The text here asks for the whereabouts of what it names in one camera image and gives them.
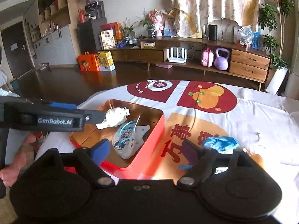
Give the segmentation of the person's left hand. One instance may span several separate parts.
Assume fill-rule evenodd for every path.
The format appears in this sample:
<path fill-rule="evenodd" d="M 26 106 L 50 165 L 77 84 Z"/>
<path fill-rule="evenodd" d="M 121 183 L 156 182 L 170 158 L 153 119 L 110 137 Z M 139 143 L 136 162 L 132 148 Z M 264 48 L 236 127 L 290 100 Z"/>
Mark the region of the person's left hand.
<path fill-rule="evenodd" d="M 1 179 L 6 187 L 11 187 L 17 180 L 21 169 L 28 166 L 34 160 L 33 144 L 36 137 L 28 133 L 23 144 L 14 157 L 13 163 L 1 169 Z"/>

